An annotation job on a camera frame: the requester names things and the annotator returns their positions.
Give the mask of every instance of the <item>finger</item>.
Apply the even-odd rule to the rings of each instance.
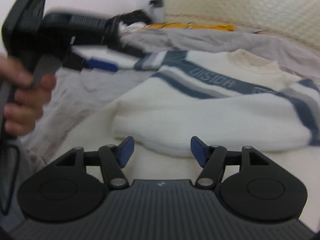
[[[43,115],[42,107],[32,109],[9,103],[4,107],[4,117],[19,124],[32,124]]]
[[[33,131],[35,126],[36,126],[35,122],[30,123],[28,125],[19,124],[10,120],[5,122],[6,132],[15,136],[26,135],[29,132]]]
[[[11,80],[16,85],[30,86],[33,77],[27,72],[22,63],[14,58],[0,57],[0,76]]]
[[[41,88],[35,90],[17,90],[14,99],[22,105],[38,108],[50,102],[51,93]]]
[[[51,92],[57,84],[54,74],[46,74],[41,79],[41,87]]]

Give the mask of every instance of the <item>striped sweater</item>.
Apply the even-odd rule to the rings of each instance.
[[[320,146],[318,88],[276,61],[244,50],[164,51],[131,67],[158,71],[119,99],[117,138],[175,156],[190,154],[192,136],[229,150]]]

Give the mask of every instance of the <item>ribbed gray surface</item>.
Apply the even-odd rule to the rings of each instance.
[[[189,180],[137,180],[113,191],[86,218],[65,224],[26,221],[16,240],[309,240],[313,233],[297,220],[260,225],[241,220],[215,194]]]

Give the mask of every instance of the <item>round black pad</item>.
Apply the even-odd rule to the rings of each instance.
[[[77,185],[68,179],[53,179],[44,183],[41,194],[51,200],[63,200],[72,197],[77,192]]]
[[[104,185],[85,172],[43,171],[23,183],[18,191],[19,205],[26,217],[50,223],[73,221],[102,203]]]
[[[279,222],[298,218],[307,200],[303,183],[282,168],[252,166],[227,178],[220,187],[222,202],[250,220]]]
[[[264,200],[279,198],[284,191],[282,183],[274,179],[255,179],[248,184],[248,192]]]

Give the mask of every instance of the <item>blue stripe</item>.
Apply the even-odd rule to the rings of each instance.
[[[215,98],[211,95],[190,89],[190,88],[186,87],[185,85],[182,85],[181,83],[177,82],[172,77],[169,77],[161,72],[157,72],[157,73],[153,74],[151,77],[160,78],[161,80],[166,81],[169,85],[171,85],[176,90],[178,90],[181,93],[186,94],[190,97],[193,97],[193,98],[199,98],[199,99],[213,99],[213,98]]]
[[[219,86],[240,94],[275,93],[271,88],[234,79],[189,62],[186,60],[187,53],[188,51],[168,51],[163,65],[178,68],[189,77],[207,85]]]
[[[316,125],[316,120],[314,119],[308,104],[298,98],[286,96],[281,92],[278,92],[275,95],[290,101],[290,103],[294,106],[302,124],[311,132],[312,138],[309,144],[312,146],[320,146],[319,128]]]
[[[316,86],[316,84],[311,80],[311,79],[303,79],[298,82],[300,85],[307,87],[307,88],[312,88],[318,93],[320,93],[319,88]]]
[[[136,64],[134,64],[133,68],[135,70],[142,70],[143,64],[148,58],[150,58],[151,54],[152,53],[148,53],[144,58],[140,59]]]

